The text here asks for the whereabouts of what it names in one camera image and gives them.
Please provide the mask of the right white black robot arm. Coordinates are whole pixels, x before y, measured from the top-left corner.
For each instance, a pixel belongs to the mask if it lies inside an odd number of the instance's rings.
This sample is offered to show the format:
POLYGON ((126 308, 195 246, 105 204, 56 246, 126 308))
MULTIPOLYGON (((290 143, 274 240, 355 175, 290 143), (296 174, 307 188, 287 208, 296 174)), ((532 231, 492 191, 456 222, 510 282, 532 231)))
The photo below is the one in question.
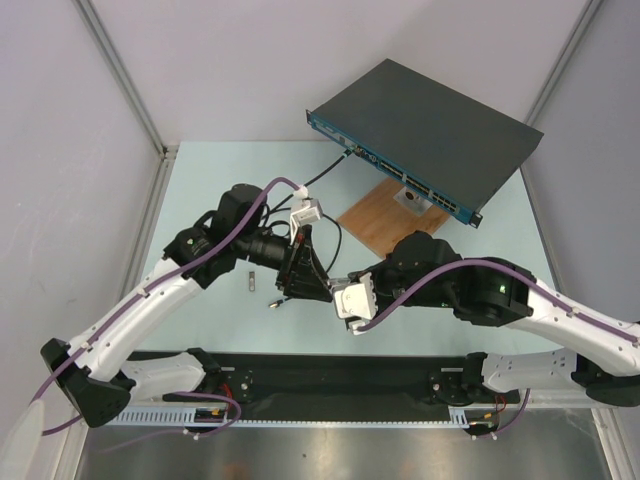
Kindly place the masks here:
POLYGON ((519 389, 579 389, 606 405, 639 404, 638 324, 572 300, 507 260, 464 259, 446 241, 416 231, 383 261, 332 281, 330 289, 338 317, 355 335, 400 307, 428 307, 556 344, 542 353, 468 355, 460 388, 471 401, 519 389))

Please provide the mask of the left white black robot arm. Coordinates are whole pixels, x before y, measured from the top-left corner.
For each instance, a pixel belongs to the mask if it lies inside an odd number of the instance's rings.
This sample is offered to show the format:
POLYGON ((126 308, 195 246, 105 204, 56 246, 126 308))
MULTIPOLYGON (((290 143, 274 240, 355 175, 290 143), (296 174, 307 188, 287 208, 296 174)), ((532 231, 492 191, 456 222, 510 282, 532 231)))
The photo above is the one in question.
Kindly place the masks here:
POLYGON ((292 298, 329 302, 328 275, 311 242, 311 223, 321 219, 319 202, 298 189, 289 232, 262 225, 266 193, 248 184, 225 192, 214 210, 180 231, 141 283, 100 321, 68 342, 49 340, 41 356, 55 382, 90 427, 116 418, 132 401, 208 400, 226 394, 225 374, 200 348, 130 361, 130 355, 172 312, 202 293, 237 261, 277 273, 276 285, 292 298))

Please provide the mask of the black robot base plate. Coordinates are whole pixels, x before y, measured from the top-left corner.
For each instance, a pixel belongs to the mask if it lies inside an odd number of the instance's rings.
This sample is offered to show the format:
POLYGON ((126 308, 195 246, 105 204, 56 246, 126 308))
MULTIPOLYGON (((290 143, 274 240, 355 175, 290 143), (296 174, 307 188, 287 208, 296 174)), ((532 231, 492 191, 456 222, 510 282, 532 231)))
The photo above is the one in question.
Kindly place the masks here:
POLYGON ((517 390, 483 386, 482 353, 466 357, 230 354, 197 351, 206 377, 196 387, 172 387, 167 403, 207 409, 208 424, 222 414, 268 422, 427 422, 449 408, 520 401, 517 390))

